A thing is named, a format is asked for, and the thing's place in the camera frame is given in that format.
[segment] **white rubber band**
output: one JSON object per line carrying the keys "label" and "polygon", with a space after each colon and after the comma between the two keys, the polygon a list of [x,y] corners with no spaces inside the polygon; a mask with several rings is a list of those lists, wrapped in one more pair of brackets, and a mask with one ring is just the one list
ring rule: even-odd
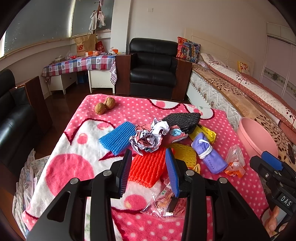
{"label": "white rubber band", "polygon": [[205,141],[204,139],[198,140],[198,143],[201,144],[202,142],[209,144],[209,147],[203,153],[198,155],[200,157],[200,159],[204,159],[213,150],[213,147],[211,146],[211,144],[208,141]]}

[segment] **purple towel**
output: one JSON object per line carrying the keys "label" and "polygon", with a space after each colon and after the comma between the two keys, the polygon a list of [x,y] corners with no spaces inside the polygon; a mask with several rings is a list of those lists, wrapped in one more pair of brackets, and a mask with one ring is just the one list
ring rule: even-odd
{"label": "purple towel", "polygon": [[202,132],[196,136],[191,146],[207,165],[211,173],[218,174],[228,166],[219,153],[212,148]]}

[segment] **white headboard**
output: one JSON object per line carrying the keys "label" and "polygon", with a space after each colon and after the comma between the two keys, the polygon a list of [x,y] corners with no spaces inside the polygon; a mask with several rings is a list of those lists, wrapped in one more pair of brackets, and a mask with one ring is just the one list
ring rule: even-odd
{"label": "white headboard", "polygon": [[254,60],[234,46],[191,28],[185,29],[184,38],[194,43],[201,44],[200,53],[209,53],[235,70],[238,70],[238,61],[247,64],[250,68],[250,75],[253,74]]}

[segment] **purple cloth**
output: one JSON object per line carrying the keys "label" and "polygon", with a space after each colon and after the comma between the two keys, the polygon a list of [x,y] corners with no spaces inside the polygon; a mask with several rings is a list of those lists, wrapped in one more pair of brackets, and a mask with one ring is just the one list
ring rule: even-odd
{"label": "purple cloth", "polygon": [[[199,140],[205,140],[207,142],[209,141],[205,137],[205,135],[201,132],[196,136],[196,138],[191,144],[192,148],[197,152],[197,154],[202,159],[201,154],[209,148],[210,144],[205,142],[199,143]],[[207,165],[210,172],[213,174],[220,173],[228,166],[228,164],[223,160],[223,158],[219,155],[219,153],[214,149],[212,149],[211,152],[209,152],[209,154],[206,155],[202,160]]]}

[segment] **yellow package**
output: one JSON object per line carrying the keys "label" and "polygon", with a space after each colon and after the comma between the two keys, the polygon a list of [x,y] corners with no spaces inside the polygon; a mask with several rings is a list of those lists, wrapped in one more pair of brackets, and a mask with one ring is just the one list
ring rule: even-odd
{"label": "yellow package", "polygon": [[206,128],[206,127],[201,126],[201,125],[197,125],[196,128],[195,128],[195,130],[194,130],[191,134],[189,134],[191,140],[194,140],[195,137],[196,137],[199,133],[201,133],[201,132],[204,133],[204,135],[206,136],[206,138],[209,140],[209,142],[210,142],[211,144],[214,143],[214,141],[215,141],[215,139],[216,139],[216,133],[213,132],[212,130],[210,130],[209,128]]}
{"label": "yellow package", "polygon": [[193,168],[193,171],[197,172],[198,174],[200,174],[200,164],[196,164],[196,166]]}

